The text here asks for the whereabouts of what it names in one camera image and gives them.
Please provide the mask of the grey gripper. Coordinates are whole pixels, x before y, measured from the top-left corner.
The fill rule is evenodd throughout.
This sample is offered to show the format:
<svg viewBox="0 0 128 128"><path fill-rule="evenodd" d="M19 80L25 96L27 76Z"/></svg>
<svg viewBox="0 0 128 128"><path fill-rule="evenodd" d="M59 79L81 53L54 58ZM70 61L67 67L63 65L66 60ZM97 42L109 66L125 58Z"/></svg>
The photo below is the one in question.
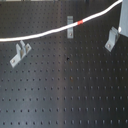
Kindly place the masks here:
<svg viewBox="0 0 128 128"><path fill-rule="evenodd" d="M119 33L128 35L128 0L123 0L121 6Z"/></svg>

